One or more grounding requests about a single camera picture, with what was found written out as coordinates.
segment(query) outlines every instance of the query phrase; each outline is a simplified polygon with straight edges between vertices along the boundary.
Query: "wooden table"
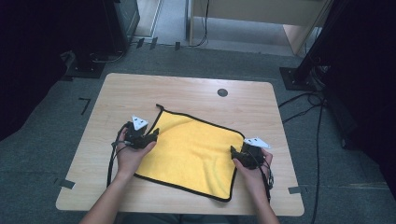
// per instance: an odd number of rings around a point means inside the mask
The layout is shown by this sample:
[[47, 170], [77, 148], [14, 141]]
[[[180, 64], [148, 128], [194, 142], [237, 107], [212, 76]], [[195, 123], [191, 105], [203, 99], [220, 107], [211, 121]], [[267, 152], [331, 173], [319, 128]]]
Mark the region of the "wooden table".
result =
[[[218, 95], [219, 89], [228, 92]], [[288, 143], [273, 87], [266, 82], [109, 74], [99, 93], [90, 120], [66, 179], [76, 183], [62, 188], [56, 206], [61, 210], [88, 211], [106, 189], [111, 143], [132, 115], [149, 122], [158, 116], [156, 104], [187, 113], [244, 134], [259, 136], [272, 146], [275, 176], [271, 205], [278, 216], [300, 216], [304, 206], [297, 187]], [[254, 215], [245, 185], [236, 175], [233, 198], [221, 203], [134, 177], [120, 207], [121, 212]]]

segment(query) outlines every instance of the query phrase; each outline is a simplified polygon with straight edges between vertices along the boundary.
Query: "cable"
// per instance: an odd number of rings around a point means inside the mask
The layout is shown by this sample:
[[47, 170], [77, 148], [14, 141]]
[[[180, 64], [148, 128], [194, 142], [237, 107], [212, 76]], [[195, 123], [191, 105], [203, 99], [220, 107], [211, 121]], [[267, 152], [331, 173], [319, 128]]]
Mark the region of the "cable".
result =
[[113, 161], [117, 158], [117, 155], [119, 155], [119, 153], [123, 150], [123, 149], [125, 149], [126, 147], [128, 147], [128, 146], [125, 146], [125, 147], [122, 147], [117, 153], [116, 153], [116, 155], [114, 155], [114, 157], [113, 157]]
[[196, 48], [196, 47], [200, 47], [201, 45], [203, 45], [205, 43], [205, 41], [207, 40], [207, 14], [209, 12], [209, 2], [210, 0], [207, 0], [207, 4], [206, 4], [206, 14], [205, 14], [205, 34], [204, 37], [202, 37], [202, 40], [199, 44], [191, 46], [191, 48]]
[[[320, 112], [319, 112], [319, 118], [318, 118], [318, 127], [317, 127], [317, 184], [316, 184], [316, 193], [315, 193], [314, 213], [313, 213], [313, 216], [312, 216], [312, 219], [311, 219], [311, 224], [314, 224], [316, 216], [317, 216], [317, 211], [318, 211], [318, 196], [319, 196], [319, 185], [320, 185], [319, 132], [320, 132], [320, 123], [321, 123], [321, 119], [322, 119], [323, 107], [325, 105], [325, 100], [320, 98], [314, 92], [306, 92], [306, 93], [303, 93], [303, 94], [300, 94], [300, 95], [292, 97], [288, 101], [280, 104], [278, 107], [281, 107], [281, 106], [283, 106], [283, 105], [285, 105], [285, 104], [287, 104], [287, 103], [289, 103], [289, 102], [291, 102], [293, 100], [296, 100], [296, 99], [300, 98], [303, 95], [308, 95], [308, 102], [312, 106], [309, 109], [305, 110], [304, 112], [300, 112], [299, 114], [297, 114], [295, 116], [292, 116], [291, 118], [286, 119], [285, 121], [282, 121], [282, 123], [285, 123], [285, 122], [287, 122], [287, 121], [289, 121], [289, 120], [291, 120], [293, 118], [296, 118], [298, 116], [306, 114], [306, 112], [308, 112], [312, 108], [320, 106]], [[311, 100], [312, 96], [315, 96], [315, 97], [319, 98], [319, 103], [318, 104], [315, 104], [315, 103], [312, 102], [312, 100]]]
[[326, 87], [321, 80], [323, 79], [324, 74], [326, 74], [328, 66], [314, 66], [311, 69], [311, 77], [317, 82], [317, 84], [323, 89]]
[[320, 160], [319, 160], [319, 131], [320, 131], [320, 123], [323, 111], [323, 104], [320, 107], [319, 119], [318, 119], [318, 128], [317, 128], [317, 192], [315, 194], [315, 205], [314, 205], [314, 214], [312, 215], [311, 224], [315, 223], [315, 219], [317, 217], [318, 210], [318, 197], [319, 197], [319, 184], [320, 184]]
[[302, 93], [302, 94], [300, 94], [300, 95], [296, 95], [296, 96], [290, 98], [289, 100], [283, 102], [282, 104], [278, 105], [277, 107], [280, 108], [280, 107], [282, 107], [282, 106], [284, 106], [284, 105], [286, 105], [286, 104], [288, 104], [288, 103], [290, 103], [290, 102], [292, 102], [292, 101], [294, 101], [294, 100], [297, 100], [298, 98], [300, 98], [300, 97], [302, 97], [302, 96], [309, 95], [309, 94], [313, 94], [313, 93], [315, 93], [315, 92], [316, 92], [316, 91], [311, 91], [311, 92]]
[[106, 187], [108, 188], [108, 186], [111, 184], [111, 173], [113, 172], [113, 163], [114, 163], [114, 159], [117, 156], [117, 154], [120, 152], [116, 153], [116, 148], [117, 148], [117, 144], [120, 142], [120, 135], [122, 130], [126, 127], [127, 124], [122, 125], [122, 127], [120, 128], [119, 132], [117, 133], [117, 138], [116, 141], [114, 141], [111, 146], [113, 146], [113, 150], [111, 151], [111, 156], [110, 156], [110, 162], [108, 163], [108, 170], [107, 170], [107, 184]]
[[[308, 113], [308, 111], [310, 111], [311, 109], [313, 109], [313, 108], [315, 108], [315, 107], [317, 107], [317, 106], [323, 105], [323, 99], [321, 99], [318, 95], [316, 95], [316, 91], [312, 91], [312, 92], [305, 92], [305, 93], [302, 93], [302, 94], [300, 94], [300, 95], [294, 96], [294, 97], [290, 98], [289, 100], [287, 100], [286, 102], [280, 104], [278, 107], [280, 108], [281, 106], [283, 106], [283, 105], [285, 105], [285, 104], [288, 104], [288, 103], [290, 103], [290, 102], [292, 102], [292, 101], [294, 101], [294, 100], [296, 100], [296, 99], [298, 99], [298, 98], [300, 98], [300, 97], [302, 97], [302, 96], [304, 96], [304, 95], [308, 95], [308, 102], [309, 102], [309, 104], [311, 104], [312, 106], [309, 107], [308, 109], [306, 109], [305, 111], [302, 111], [302, 112], [300, 112], [300, 113], [298, 113], [298, 114], [295, 114], [295, 115], [291, 116], [291, 117], [288, 118], [288, 119], [282, 120], [282, 124], [285, 124], [286, 122], [290, 121], [291, 119], [295, 119], [295, 118], [297, 118], [297, 117], [300, 117], [300, 116], [302, 116], [302, 115], [305, 115], [306, 113]], [[313, 96], [315, 96], [315, 97], [317, 97], [317, 98], [319, 99], [319, 103], [315, 104], [315, 103], [312, 101], [311, 97], [313, 97]]]
[[109, 60], [109, 61], [92, 60], [92, 62], [93, 62], [93, 63], [114, 63], [114, 62], [118, 61], [120, 58], [122, 58], [122, 56], [124, 55], [124, 53], [125, 53], [125, 51], [123, 51], [123, 52], [121, 53], [121, 55], [120, 55], [118, 58], [114, 59], [114, 60]]
[[260, 173], [262, 173], [262, 181], [263, 181], [264, 186], [265, 186], [265, 192], [266, 192], [266, 195], [267, 195], [268, 202], [270, 202], [271, 201], [270, 189], [274, 185], [274, 177], [273, 177], [272, 172], [271, 172], [270, 164], [268, 164], [268, 162], [264, 159], [264, 161], [268, 165], [268, 166], [264, 165], [268, 169], [269, 178], [268, 178], [268, 182], [267, 182], [267, 176], [265, 175], [264, 171], [262, 170], [262, 167], [260, 166], [259, 162], [256, 160], [256, 158], [254, 158], [253, 154], [251, 154], [250, 151], [248, 151], [248, 153], [250, 154], [251, 158], [253, 158], [253, 160], [256, 162], [256, 165], [259, 167]]
[[302, 116], [302, 115], [305, 115], [306, 113], [308, 113], [308, 111], [310, 111], [311, 109], [313, 109], [313, 108], [315, 108], [315, 107], [317, 107], [317, 105], [312, 105], [312, 106], [309, 107], [307, 110], [302, 111], [302, 112], [300, 112], [300, 113], [298, 113], [298, 114], [296, 114], [296, 115], [293, 115], [293, 116], [291, 116], [291, 117], [288, 118], [288, 119], [282, 120], [282, 124], [285, 124], [286, 122], [290, 121], [291, 119], [295, 119], [295, 118], [297, 118], [297, 117], [300, 117], [300, 116]]
[[[130, 46], [132, 46], [133, 44], [137, 44], [137, 43], [138, 43], [138, 42], [136, 42], [136, 41], [131, 42]], [[143, 44], [144, 44], [144, 45], [151, 45], [151, 43], [146, 43], [146, 42], [144, 42]], [[171, 45], [171, 44], [158, 44], [158, 43], [157, 43], [156, 45], [165, 46], [165, 47], [172, 47], [172, 48], [175, 47], [175, 45]], [[190, 45], [183, 45], [183, 46], [181, 46], [181, 45], [180, 45], [180, 47], [181, 47], [181, 48], [185, 48], [185, 49], [187, 49], [187, 48], [193, 49], [193, 48], [196, 48], [197, 46], [190, 46]]]

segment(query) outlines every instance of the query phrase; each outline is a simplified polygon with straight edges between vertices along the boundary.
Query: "tape mark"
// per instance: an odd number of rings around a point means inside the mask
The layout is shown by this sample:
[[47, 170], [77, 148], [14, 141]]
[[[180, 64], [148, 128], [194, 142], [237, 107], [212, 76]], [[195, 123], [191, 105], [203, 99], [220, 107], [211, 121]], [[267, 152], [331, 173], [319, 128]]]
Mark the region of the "tape mark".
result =
[[176, 42], [175, 44], [175, 50], [179, 50], [180, 49], [180, 42]]
[[141, 38], [141, 39], [139, 39], [139, 42], [137, 42], [137, 46], [136, 46], [136, 48], [137, 48], [137, 49], [140, 49], [140, 48], [142, 48], [142, 46], [143, 46], [143, 43], [145, 43], [145, 38]]
[[61, 187], [67, 188], [67, 189], [72, 189], [76, 183], [70, 180], [66, 180], [66, 179], [60, 179], [60, 178], [56, 178], [55, 181], [53, 182], [53, 184], [55, 185], [59, 185]]
[[157, 45], [157, 40], [158, 40], [158, 37], [155, 37], [152, 39], [149, 49], [155, 49], [155, 46]]
[[88, 105], [89, 105], [90, 102], [91, 102], [91, 99], [86, 99], [86, 98], [81, 98], [81, 97], [79, 97], [78, 99], [79, 99], [79, 100], [85, 100], [85, 101], [87, 101], [87, 104], [85, 104], [84, 109], [83, 109], [82, 112], [81, 112], [81, 115], [84, 115], [85, 111], [86, 111], [87, 108], [88, 108]]
[[300, 187], [289, 188], [289, 194], [301, 193]]

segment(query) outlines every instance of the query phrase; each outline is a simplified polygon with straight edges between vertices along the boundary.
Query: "gray carpet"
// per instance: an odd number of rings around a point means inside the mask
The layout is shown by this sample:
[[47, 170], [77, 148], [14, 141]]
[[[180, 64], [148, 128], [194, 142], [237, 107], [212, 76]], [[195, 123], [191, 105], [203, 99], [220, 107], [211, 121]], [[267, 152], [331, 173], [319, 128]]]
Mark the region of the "gray carpet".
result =
[[[55, 207], [60, 187], [106, 74], [206, 77], [265, 81], [273, 84], [279, 103], [299, 94], [286, 91], [279, 66], [297, 67], [302, 59], [256, 53], [148, 45], [131, 46], [99, 79], [59, 81], [22, 129], [0, 142], [0, 223], [77, 223], [84, 212]], [[86, 101], [92, 99], [84, 111]], [[282, 119], [307, 109], [306, 97], [281, 107]], [[282, 223], [310, 223], [317, 183], [316, 134], [319, 108], [284, 125], [305, 213], [279, 217]], [[360, 151], [341, 148], [332, 113], [323, 109], [319, 134], [320, 188], [316, 223], [396, 223], [396, 202], [377, 164]], [[240, 223], [255, 223], [240, 217]]]

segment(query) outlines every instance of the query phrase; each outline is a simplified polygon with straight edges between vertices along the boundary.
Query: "person's left hand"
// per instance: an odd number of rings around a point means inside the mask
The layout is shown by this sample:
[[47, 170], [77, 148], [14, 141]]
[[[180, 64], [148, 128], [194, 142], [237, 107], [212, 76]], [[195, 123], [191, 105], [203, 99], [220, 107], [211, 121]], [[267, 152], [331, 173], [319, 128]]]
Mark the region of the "person's left hand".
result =
[[[120, 133], [119, 141], [124, 141], [127, 128], [124, 128]], [[134, 173], [139, 168], [140, 163], [143, 158], [155, 147], [157, 143], [151, 142], [145, 148], [133, 149], [131, 147], [126, 147], [124, 143], [119, 143], [117, 145], [117, 162], [119, 169], [117, 171], [118, 176], [123, 176], [126, 178], [132, 178]]]

